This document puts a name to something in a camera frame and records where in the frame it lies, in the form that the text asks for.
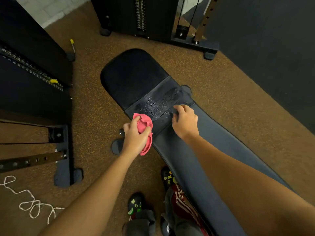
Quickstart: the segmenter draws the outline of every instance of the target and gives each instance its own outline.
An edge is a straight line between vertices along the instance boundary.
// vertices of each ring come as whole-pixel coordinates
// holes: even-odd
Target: pink cloth
[[[134,113],[134,116],[132,117],[132,119],[135,119],[138,116],[140,116],[140,119],[137,123],[137,128],[138,128],[139,133],[143,133],[147,126],[151,127],[151,132],[148,136],[147,143],[146,143],[145,147],[142,149],[142,151],[140,152],[140,155],[143,156],[148,152],[148,150],[150,149],[150,147],[152,145],[153,123],[152,123],[151,118],[145,114]]]

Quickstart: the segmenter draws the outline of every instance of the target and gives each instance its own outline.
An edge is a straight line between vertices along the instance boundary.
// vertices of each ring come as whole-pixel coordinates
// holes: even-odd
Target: white rope
[[[56,211],[55,210],[63,210],[64,208],[60,208],[60,207],[53,207],[52,205],[50,204],[46,204],[46,203],[42,203],[39,199],[35,200],[35,197],[34,195],[29,191],[29,190],[22,190],[20,192],[15,192],[12,188],[10,188],[9,186],[7,186],[7,184],[9,183],[12,183],[16,180],[15,176],[6,176],[4,181],[3,181],[3,184],[0,183],[0,185],[3,185],[6,189],[9,189],[11,190],[14,194],[20,194],[20,193],[23,193],[23,192],[28,192],[31,197],[33,198],[32,201],[27,201],[27,202],[22,202],[20,205],[19,205],[19,208],[20,210],[23,210],[23,211],[28,211],[30,210],[29,212],[29,215],[32,219],[35,219],[39,216],[39,213],[40,213],[40,206],[50,206],[51,207],[51,212],[48,216],[48,219],[47,219],[47,225],[49,224],[49,219],[50,219],[50,216],[53,214],[54,218],[56,218]],[[31,203],[31,206],[27,209],[23,208],[22,205],[25,205],[25,204],[29,204]],[[33,209],[37,206],[37,214],[35,216],[32,215],[32,211]]]

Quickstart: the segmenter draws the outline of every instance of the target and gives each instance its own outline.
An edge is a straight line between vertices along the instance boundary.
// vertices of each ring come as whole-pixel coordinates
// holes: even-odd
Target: rubber flooring
[[[65,50],[72,51],[74,39],[73,89],[73,146],[75,166],[83,168],[84,180],[67,189],[53,186],[55,164],[46,164],[10,172],[17,180],[10,186],[17,190],[29,189],[36,199],[66,207],[83,192],[116,158],[110,145],[128,121],[120,107],[100,83],[100,71],[112,58],[130,48],[141,48],[180,84],[192,89],[192,97],[213,119],[237,136],[270,167],[272,167],[305,200],[315,204],[315,136],[286,112],[257,84],[235,66],[223,53],[213,61],[203,59],[202,53],[143,38],[112,33],[99,35],[100,24],[90,2],[53,23],[46,31]],[[0,126],[14,135],[13,125]],[[32,130],[19,125],[19,137],[45,142],[43,129]],[[1,131],[0,139],[8,137]],[[42,144],[0,145],[0,157],[11,158],[53,152],[54,146]],[[160,169],[165,163],[155,149],[137,157],[128,170],[116,201],[114,211],[103,235],[120,235],[128,220],[127,199],[142,191],[154,206],[157,219],[163,212],[164,189]],[[5,176],[1,174],[0,182]],[[45,227],[50,210],[41,207],[38,218],[18,207],[31,198],[27,193],[14,195],[0,187],[1,235],[37,235]],[[157,233],[160,235],[159,223]]]

